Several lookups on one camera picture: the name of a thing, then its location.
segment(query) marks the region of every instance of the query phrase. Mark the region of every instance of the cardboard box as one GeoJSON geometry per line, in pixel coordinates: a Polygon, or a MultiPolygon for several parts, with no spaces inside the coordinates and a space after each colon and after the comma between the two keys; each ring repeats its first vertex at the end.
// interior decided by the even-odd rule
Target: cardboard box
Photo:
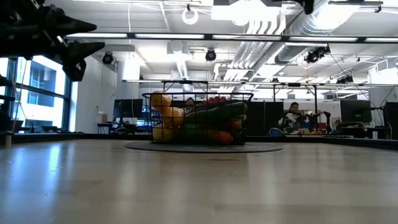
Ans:
{"type": "Polygon", "coordinates": [[[106,123],[108,122],[108,115],[107,114],[97,114],[97,123],[106,123]]]}

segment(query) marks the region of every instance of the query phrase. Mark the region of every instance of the wire basket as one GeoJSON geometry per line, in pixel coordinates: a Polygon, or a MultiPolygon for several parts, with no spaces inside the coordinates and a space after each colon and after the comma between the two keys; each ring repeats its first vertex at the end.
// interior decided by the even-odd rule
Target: wire basket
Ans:
{"type": "Polygon", "coordinates": [[[142,95],[152,108],[147,120],[156,121],[149,128],[151,143],[246,143],[245,120],[252,93],[155,91],[142,95]]]}

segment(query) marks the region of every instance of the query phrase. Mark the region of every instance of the wooden floor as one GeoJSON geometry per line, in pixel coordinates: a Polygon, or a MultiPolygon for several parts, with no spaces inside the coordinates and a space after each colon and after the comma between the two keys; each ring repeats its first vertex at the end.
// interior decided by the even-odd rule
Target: wooden floor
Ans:
{"type": "Polygon", "coordinates": [[[176,154],[126,142],[0,149],[0,223],[398,223],[396,152],[176,154]]]}

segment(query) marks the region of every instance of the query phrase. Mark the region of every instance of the gray mat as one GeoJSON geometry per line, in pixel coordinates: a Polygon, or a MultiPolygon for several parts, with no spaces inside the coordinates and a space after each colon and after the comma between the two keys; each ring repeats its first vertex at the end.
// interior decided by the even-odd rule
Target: gray mat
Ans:
{"type": "Polygon", "coordinates": [[[149,142],[130,142],[124,145],[130,149],[162,151],[162,152],[196,152],[196,153],[249,153],[249,152],[273,152],[282,150],[282,146],[264,144],[259,142],[247,142],[244,146],[185,146],[178,144],[156,144],[149,142]]]}

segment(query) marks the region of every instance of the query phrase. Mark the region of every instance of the fluorescent light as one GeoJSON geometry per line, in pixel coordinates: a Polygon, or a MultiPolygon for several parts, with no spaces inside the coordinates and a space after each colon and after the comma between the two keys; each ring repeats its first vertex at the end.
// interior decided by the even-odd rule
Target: fluorescent light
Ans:
{"type": "Polygon", "coordinates": [[[136,34],[137,39],[204,39],[204,34],[136,34]]]}
{"type": "Polygon", "coordinates": [[[380,6],[383,5],[382,1],[366,1],[366,2],[353,2],[353,1],[329,1],[329,4],[343,5],[343,6],[380,6]]]}
{"type": "Polygon", "coordinates": [[[213,35],[215,40],[269,40],[276,41],[280,40],[279,36],[269,36],[269,35],[213,35]]]}
{"type": "Polygon", "coordinates": [[[117,34],[117,33],[77,33],[70,34],[67,37],[74,38],[127,38],[127,34],[117,34]]]}
{"type": "Polygon", "coordinates": [[[328,44],[318,43],[285,43],[286,46],[298,46],[298,47],[327,47],[328,44]]]}
{"type": "Polygon", "coordinates": [[[280,84],[280,83],[264,83],[264,82],[247,82],[246,84],[249,85],[275,85],[275,84],[280,84]]]}
{"type": "Polygon", "coordinates": [[[368,37],[366,38],[365,42],[398,42],[398,38],[374,38],[368,37]]]}
{"type": "Polygon", "coordinates": [[[293,41],[356,42],[357,37],[290,37],[293,41]]]}
{"type": "Polygon", "coordinates": [[[209,84],[242,84],[244,82],[209,81],[209,84]]]}
{"type": "Polygon", "coordinates": [[[161,83],[160,80],[123,80],[123,82],[132,82],[132,83],[161,83]]]}

